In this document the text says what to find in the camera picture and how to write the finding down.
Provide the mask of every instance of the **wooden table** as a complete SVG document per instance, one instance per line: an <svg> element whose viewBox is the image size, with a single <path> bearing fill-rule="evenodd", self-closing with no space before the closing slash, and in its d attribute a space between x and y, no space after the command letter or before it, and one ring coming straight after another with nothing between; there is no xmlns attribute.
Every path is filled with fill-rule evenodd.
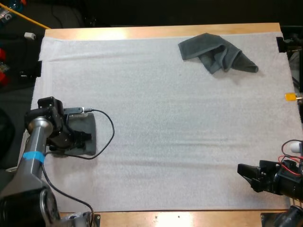
<svg viewBox="0 0 303 227"><path fill-rule="evenodd" d="M216 35L280 32L280 25L278 23L264 23L50 29L45 31L45 36L66 40L119 40L190 36L205 32ZM102 212L100 214L102 227L260 227L261 212L264 211L150 211Z"/></svg>

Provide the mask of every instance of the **blue tape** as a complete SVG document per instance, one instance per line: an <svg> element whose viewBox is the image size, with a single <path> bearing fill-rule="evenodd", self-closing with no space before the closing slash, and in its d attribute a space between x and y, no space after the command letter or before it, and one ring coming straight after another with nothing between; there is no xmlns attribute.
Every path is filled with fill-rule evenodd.
<svg viewBox="0 0 303 227"><path fill-rule="evenodd" d="M37 159L41 163L44 163L45 156L40 151L29 151L23 153L23 158L25 159Z"/></svg>

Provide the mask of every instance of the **yellow stick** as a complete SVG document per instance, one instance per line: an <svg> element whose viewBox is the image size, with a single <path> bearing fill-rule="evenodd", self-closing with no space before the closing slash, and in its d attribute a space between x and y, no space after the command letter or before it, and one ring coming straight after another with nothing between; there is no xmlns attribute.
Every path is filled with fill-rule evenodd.
<svg viewBox="0 0 303 227"><path fill-rule="evenodd" d="M14 13L14 14L16 14L16 15L22 17L22 18L24 18L25 20L28 20L28 21L30 21L30 22L32 22L32 23L38 25L38 26L41 26L42 28L51 29L50 27L47 27L47 26L45 26L45 25L43 25L43 24L40 24L39 22L37 22L37 21L35 21L35 20L32 20L31 18L28 18L28 17L24 16L24 15L21 14L21 13L16 12L15 10L13 10L13 9L11 9L11 8L9 8L9 7L5 6L5 5L3 5L2 3L0 3L0 6L1 6L2 8L4 8L4 9L6 9L6 10L8 10L8 11L10 11L10 12L12 12L12 13Z"/></svg>

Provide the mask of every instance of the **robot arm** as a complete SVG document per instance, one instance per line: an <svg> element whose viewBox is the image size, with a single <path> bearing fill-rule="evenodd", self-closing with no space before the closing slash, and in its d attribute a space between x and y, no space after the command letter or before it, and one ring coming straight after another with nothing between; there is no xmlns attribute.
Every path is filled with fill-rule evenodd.
<svg viewBox="0 0 303 227"><path fill-rule="evenodd" d="M25 116L30 138L14 178L0 194L0 226L88 227L91 212L60 219L55 196L41 175L46 145L72 148L89 139L89 134L81 132L86 136L73 136L59 100L40 99L38 105L38 109Z"/></svg>
<svg viewBox="0 0 303 227"><path fill-rule="evenodd" d="M301 143L292 146L292 151L300 153L300 156L303 157ZM303 201L302 160L299 159L300 161L298 161L299 164L297 166L297 162L293 161L293 157L296 156L287 155L285 157L290 157L292 160L281 160L281 162L261 160L259 162L259 166L238 164L238 173L250 184L251 188L255 192L266 191L277 195L286 195L290 198ZM291 206L290 209L284 213L263 214L262 226L302 227L303 208L299 206Z"/></svg>

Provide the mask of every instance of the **white towel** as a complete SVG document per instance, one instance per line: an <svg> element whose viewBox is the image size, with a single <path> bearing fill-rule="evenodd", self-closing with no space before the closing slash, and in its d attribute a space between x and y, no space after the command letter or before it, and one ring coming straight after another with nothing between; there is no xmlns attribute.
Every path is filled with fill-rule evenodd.
<svg viewBox="0 0 303 227"><path fill-rule="evenodd" d="M284 209L287 198L256 193L237 164L276 161L281 144L302 138L280 33L223 35L259 67L211 75L199 59L183 61L178 43L189 37L63 41L45 37L32 107L54 96L64 107L108 113L116 128L98 158L47 156L59 189L96 211ZM98 148L111 136L95 113ZM85 211L56 193L62 212Z"/></svg>

